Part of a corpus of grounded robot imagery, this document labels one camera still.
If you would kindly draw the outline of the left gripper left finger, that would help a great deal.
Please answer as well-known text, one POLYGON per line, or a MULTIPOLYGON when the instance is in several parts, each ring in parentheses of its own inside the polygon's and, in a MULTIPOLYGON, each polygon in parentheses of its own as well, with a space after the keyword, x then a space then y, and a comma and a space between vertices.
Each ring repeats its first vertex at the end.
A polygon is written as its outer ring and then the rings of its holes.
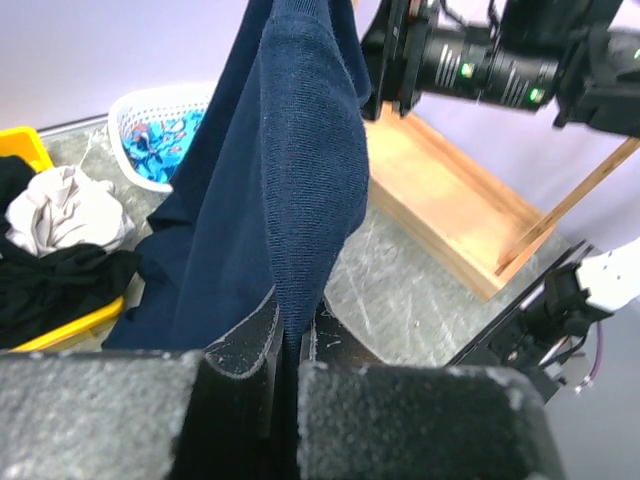
POLYGON ((267 297, 204 350, 5 353, 5 479, 262 479, 282 336, 267 297))

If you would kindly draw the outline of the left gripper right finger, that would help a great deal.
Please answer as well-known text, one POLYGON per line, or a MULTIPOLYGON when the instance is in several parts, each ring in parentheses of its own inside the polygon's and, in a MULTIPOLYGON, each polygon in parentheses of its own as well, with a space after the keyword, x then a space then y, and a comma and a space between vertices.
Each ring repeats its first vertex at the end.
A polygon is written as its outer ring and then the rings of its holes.
POLYGON ((501 367, 385 365, 326 304, 299 366, 303 479, 562 479, 527 377, 501 367))

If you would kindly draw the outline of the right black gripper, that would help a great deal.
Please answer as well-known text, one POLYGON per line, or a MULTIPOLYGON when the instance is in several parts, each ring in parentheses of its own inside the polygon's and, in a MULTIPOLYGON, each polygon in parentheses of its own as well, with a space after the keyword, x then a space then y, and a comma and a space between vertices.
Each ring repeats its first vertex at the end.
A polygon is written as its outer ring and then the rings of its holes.
POLYGON ((468 22, 445 1, 382 1, 361 41, 371 81, 362 107, 377 120, 388 103, 408 115, 425 93, 495 101, 495 3, 468 22))

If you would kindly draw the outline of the navy blue t shirt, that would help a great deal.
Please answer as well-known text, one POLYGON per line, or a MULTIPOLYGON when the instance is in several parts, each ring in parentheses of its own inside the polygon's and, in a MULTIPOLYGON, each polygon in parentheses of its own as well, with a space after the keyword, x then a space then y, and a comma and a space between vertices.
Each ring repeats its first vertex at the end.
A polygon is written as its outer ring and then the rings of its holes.
POLYGON ((301 339, 366 212, 368 95, 350 2, 250 2, 171 194, 137 246, 140 302, 104 342, 202 350, 245 320, 277 315, 288 479, 301 339))

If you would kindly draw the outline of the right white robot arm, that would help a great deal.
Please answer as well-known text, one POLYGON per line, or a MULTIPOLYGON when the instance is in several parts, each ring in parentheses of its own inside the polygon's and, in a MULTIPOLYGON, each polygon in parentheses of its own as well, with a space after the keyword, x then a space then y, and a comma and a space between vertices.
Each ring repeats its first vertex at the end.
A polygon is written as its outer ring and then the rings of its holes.
MULTIPOLYGON (((554 124, 620 134, 623 143, 527 234, 532 240, 567 213, 639 146, 639 34, 615 29, 616 1, 509 1, 488 23, 455 19, 443 1, 383 1, 362 53, 371 94, 362 114, 384 103, 401 116, 424 93, 535 112, 559 107, 554 124)), ((506 307, 455 358, 524 373, 540 390, 567 383, 564 368, 590 333, 600 333, 639 294, 639 244, 591 255, 573 247, 506 307)))

